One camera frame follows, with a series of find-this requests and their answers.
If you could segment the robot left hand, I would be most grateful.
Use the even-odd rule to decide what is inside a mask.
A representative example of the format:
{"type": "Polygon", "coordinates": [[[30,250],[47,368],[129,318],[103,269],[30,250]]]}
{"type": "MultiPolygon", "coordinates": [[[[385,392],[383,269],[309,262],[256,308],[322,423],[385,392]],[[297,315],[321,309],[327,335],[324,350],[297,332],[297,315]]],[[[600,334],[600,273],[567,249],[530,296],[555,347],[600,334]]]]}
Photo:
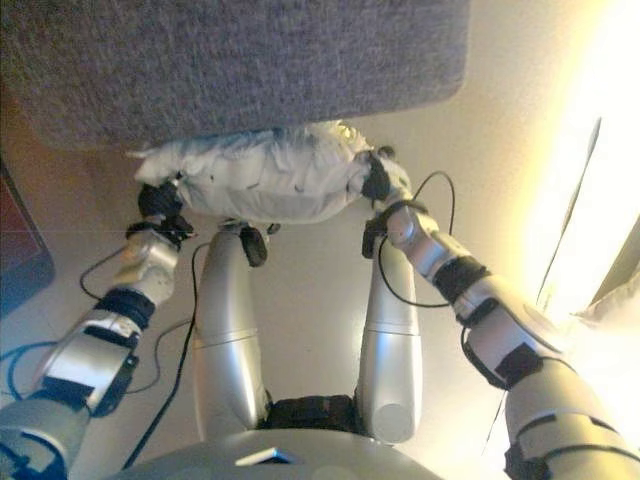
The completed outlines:
{"type": "Polygon", "coordinates": [[[184,206],[178,191],[183,175],[177,173],[159,186],[145,183],[138,196],[138,207],[142,217],[160,227],[166,235],[183,240],[194,234],[193,227],[182,216],[184,206]]]}

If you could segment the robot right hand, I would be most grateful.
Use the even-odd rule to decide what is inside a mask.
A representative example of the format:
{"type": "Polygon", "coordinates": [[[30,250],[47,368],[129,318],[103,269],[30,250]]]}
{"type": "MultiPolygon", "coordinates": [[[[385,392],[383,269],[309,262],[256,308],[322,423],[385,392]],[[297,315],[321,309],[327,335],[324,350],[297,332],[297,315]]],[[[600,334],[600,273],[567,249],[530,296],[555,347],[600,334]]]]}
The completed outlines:
{"type": "Polygon", "coordinates": [[[389,145],[381,146],[376,150],[363,150],[356,155],[358,161],[369,166],[369,173],[363,181],[361,194],[370,200],[371,208],[375,207],[377,201],[385,200],[391,191],[391,179],[383,165],[383,160],[394,162],[395,157],[396,152],[389,145]]]}

